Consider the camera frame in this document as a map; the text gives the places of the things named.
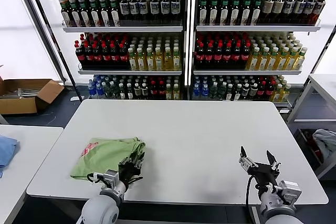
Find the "bottle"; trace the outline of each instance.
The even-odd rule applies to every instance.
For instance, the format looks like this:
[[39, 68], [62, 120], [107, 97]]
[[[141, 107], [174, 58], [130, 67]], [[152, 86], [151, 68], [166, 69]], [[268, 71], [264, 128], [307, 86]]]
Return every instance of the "bottle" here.
[[226, 89], [226, 93], [225, 93], [225, 101], [231, 101], [232, 87], [233, 87], [233, 85], [231, 83], [227, 85], [227, 89]]
[[139, 69], [138, 59], [136, 58], [136, 56], [133, 52], [133, 48], [128, 49], [128, 54], [129, 54], [131, 70], [138, 70]]
[[307, 0], [306, 5], [304, 6], [304, 9], [303, 9], [302, 14], [300, 16], [300, 22], [302, 24], [307, 24], [308, 23], [308, 19], [313, 12], [315, 4], [316, 4], [316, 0]]
[[179, 100], [180, 99], [180, 88], [179, 88], [179, 85], [177, 83], [174, 84], [173, 98], [174, 98], [174, 100]]
[[261, 6], [261, 0], [256, 0], [254, 3], [254, 7], [251, 10], [251, 26], [255, 26], [258, 23], [259, 15], [260, 15], [260, 6]]
[[207, 12], [207, 7], [206, 7], [206, 0], [201, 0], [201, 5], [199, 6], [198, 9], [198, 20], [200, 26], [204, 26], [206, 22], [206, 12]]
[[228, 2], [229, 0], [222, 0], [222, 6], [220, 7], [221, 16], [219, 17], [219, 25], [225, 26], [227, 24], [227, 16], [228, 16]]
[[280, 94], [279, 102], [287, 102], [290, 88], [291, 88], [291, 85], [286, 84], [285, 89]]
[[272, 53], [268, 54], [267, 61], [266, 61], [266, 67], [265, 67], [267, 71], [271, 71], [273, 69], [274, 63], [279, 57], [278, 51], [279, 51], [279, 48], [273, 47]]
[[280, 71], [284, 68], [284, 65], [285, 65], [286, 60], [287, 60], [288, 51], [289, 51], [288, 47], [284, 47], [282, 49], [281, 54], [278, 56], [278, 59], [274, 63], [273, 70]]
[[326, 5], [326, 0], [317, 0], [315, 3], [315, 7], [309, 16], [308, 24], [315, 25], [316, 21], [318, 20], [324, 6]]
[[218, 0], [211, 0], [210, 5], [210, 15], [209, 15], [209, 25], [214, 26], [217, 23], [217, 1]]
[[304, 56], [305, 56], [306, 52], [307, 52], [307, 47], [302, 47], [302, 49], [299, 53], [299, 56], [296, 58], [296, 61], [294, 63], [293, 70], [300, 70], [300, 68], [302, 66], [302, 63], [305, 60]]
[[162, 54], [161, 54], [160, 47], [155, 48], [155, 65], [156, 65], [156, 70], [157, 71], [162, 71], [163, 70], [163, 57], [162, 57]]
[[148, 64], [148, 71], [156, 70], [152, 48], [147, 48], [147, 64]]
[[295, 60], [297, 58], [297, 54], [298, 54], [298, 48], [297, 47], [293, 47], [292, 51], [290, 52], [290, 54], [287, 57], [286, 63], [283, 66], [284, 70], [292, 70]]
[[239, 0], [233, 0], [233, 4], [230, 10], [230, 25], [235, 26], [238, 23], [238, 14], [239, 14]]
[[172, 58], [170, 47], [165, 48], [164, 69], [166, 71], [173, 71], [173, 58]]
[[256, 64], [258, 61], [258, 56], [259, 56], [259, 47], [255, 47], [253, 49], [253, 52], [250, 54], [249, 59], [246, 63], [246, 70], [255, 70], [256, 69]]
[[255, 99], [257, 91], [258, 91], [258, 84], [254, 83], [253, 85], [251, 85], [250, 91], [248, 93], [249, 98], [252, 100]]
[[243, 7], [239, 11], [240, 12], [239, 20], [240, 20], [241, 26], [248, 25], [248, 19], [249, 19], [250, 10], [251, 10], [250, 4], [251, 4], [251, 0], [245, 0]]

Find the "white table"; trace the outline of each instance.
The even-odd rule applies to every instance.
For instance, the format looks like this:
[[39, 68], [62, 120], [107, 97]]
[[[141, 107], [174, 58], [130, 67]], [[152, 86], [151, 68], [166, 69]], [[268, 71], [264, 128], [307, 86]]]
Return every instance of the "white table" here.
[[[31, 196], [94, 197], [101, 185], [69, 177], [92, 137], [138, 136], [147, 144], [141, 174], [125, 200], [167, 204], [244, 204], [247, 173], [240, 146], [256, 162], [266, 150], [281, 161], [281, 179], [297, 182], [297, 204], [326, 204], [295, 139], [271, 102], [85, 100], [27, 188]], [[250, 203], [259, 204], [255, 189]]]
[[[336, 122], [336, 119], [306, 119], [296, 120], [302, 105], [307, 101], [309, 95], [316, 90], [329, 104], [336, 108], [336, 74], [310, 74], [309, 82], [305, 87], [300, 98], [296, 101], [295, 106], [290, 113], [287, 122], [293, 123], [297, 121], [304, 122]], [[322, 165], [315, 170], [318, 178], [325, 175], [331, 168], [336, 165], [336, 152], [325, 160]]]
[[60, 127], [0, 125], [0, 135], [19, 141], [17, 153], [0, 178], [0, 223], [12, 223], [26, 188], [62, 133]]

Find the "yellow bottle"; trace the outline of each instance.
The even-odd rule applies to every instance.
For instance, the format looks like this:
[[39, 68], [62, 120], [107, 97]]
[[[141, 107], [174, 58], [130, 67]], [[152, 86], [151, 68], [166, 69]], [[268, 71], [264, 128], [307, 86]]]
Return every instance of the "yellow bottle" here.
[[156, 47], [155, 49], [155, 64], [157, 71], [163, 71], [163, 57], [160, 47]]
[[273, 47], [272, 49], [272, 53], [268, 54], [267, 56], [267, 61], [266, 61], [266, 70], [270, 71], [273, 69], [274, 63], [277, 60], [278, 56], [279, 56], [279, 48], [277, 47]]
[[279, 102], [286, 102], [287, 101], [287, 97], [289, 95], [289, 90], [291, 88], [290, 84], [286, 84], [286, 87], [284, 90], [282, 90], [280, 97], [279, 97]]
[[279, 97], [281, 94], [281, 89], [282, 89], [282, 85], [278, 84], [277, 85], [277, 89], [273, 92], [273, 94], [269, 97], [269, 101], [271, 102], [278, 102], [279, 101]]
[[256, 70], [259, 70], [259, 71], [265, 70], [268, 54], [269, 54], [269, 47], [265, 47], [262, 53], [259, 54], [257, 64], [256, 64]]
[[287, 54], [288, 54], [289, 48], [288, 47], [284, 47], [282, 49], [281, 54], [279, 54], [278, 59], [275, 61], [274, 65], [273, 65], [273, 70], [282, 70], [284, 68], [284, 65], [286, 63], [287, 60]]
[[287, 56], [286, 63], [283, 67], [284, 70], [292, 70], [295, 60], [297, 58], [298, 48], [293, 47], [290, 54]]
[[293, 66], [293, 70], [300, 70], [303, 61], [305, 60], [305, 54], [307, 52], [307, 47], [303, 47], [299, 53], [299, 57], [297, 57], [294, 66]]
[[246, 70], [255, 70], [258, 61], [259, 51], [259, 47], [255, 47], [253, 51], [251, 51], [246, 64]]
[[173, 62], [174, 62], [174, 71], [180, 70], [181, 61], [180, 61], [180, 53], [178, 51], [178, 47], [174, 47]]
[[130, 47], [128, 49], [128, 55], [129, 55], [131, 69], [139, 70], [138, 59], [136, 58], [135, 53], [133, 52], [133, 48]]
[[172, 53], [170, 51], [170, 47], [166, 47], [165, 52], [164, 52], [164, 69], [166, 71], [173, 70], [173, 58], [172, 58]]
[[148, 71], [156, 70], [155, 60], [153, 57], [153, 49], [150, 47], [147, 48], [147, 65], [148, 65]]

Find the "beverage display shelf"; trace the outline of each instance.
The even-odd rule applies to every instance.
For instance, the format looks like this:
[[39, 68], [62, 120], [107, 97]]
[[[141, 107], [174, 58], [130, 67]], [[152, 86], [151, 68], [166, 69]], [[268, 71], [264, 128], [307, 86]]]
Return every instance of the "beverage display shelf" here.
[[320, 29], [320, 20], [315, 26], [196, 26], [197, 31], [318, 31]]
[[182, 26], [63, 27], [66, 33], [173, 33], [182, 30]]
[[257, 71], [257, 70], [194, 70], [194, 75], [197, 76], [212, 76], [212, 75], [250, 75], [250, 76], [276, 76], [276, 75], [292, 75], [296, 76], [301, 73], [300, 70], [272, 70], [272, 71]]
[[121, 74], [137, 76], [180, 76], [182, 71], [78, 70], [79, 74]]

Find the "gray floor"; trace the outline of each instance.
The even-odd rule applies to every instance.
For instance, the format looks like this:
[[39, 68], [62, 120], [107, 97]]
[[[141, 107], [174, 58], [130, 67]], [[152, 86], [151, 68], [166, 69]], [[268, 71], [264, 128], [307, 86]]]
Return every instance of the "gray floor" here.
[[[72, 90], [65, 90], [62, 94], [46, 109], [43, 113], [34, 115], [15, 115], [5, 116], [4, 118], [9, 124], [14, 125], [36, 125], [36, 126], [61, 126], [65, 127], [72, 115], [78, 108], [80, 102], [70, 102], [70, 98], [76, 96]], [[308, 106], [303, 110], [304, 115], [308, 116], [308, 111], [314, 109]], [[313, 125], [311, 127], [324, 127], [322, 125]], [[307, 127], [306, 125], [290, 125], [293, 131], [297, 127]], [[331, 123], [329, 129], [336, 128], [335, 123]], [[321, 181], [329, 197], [329, 203], [322, 206], [299, 206], [297, 216], [305, 224], [334, 224], [336, 223], [336, 183], [334, 181]], [[182, 221], [182, 222], [202, 222], [202, 223], [247, 223], [242, 207], [226, 206], [165, 206], [165, 205], [146, 205], [146, 204], [124, 204], [120, 211], [121, 219], [137, 219], [137, 220], [157, 220], [157, 221]], [[47, 199], [30, 198], [14, 221], [18, 223], [75, 223], [55, 205]]]

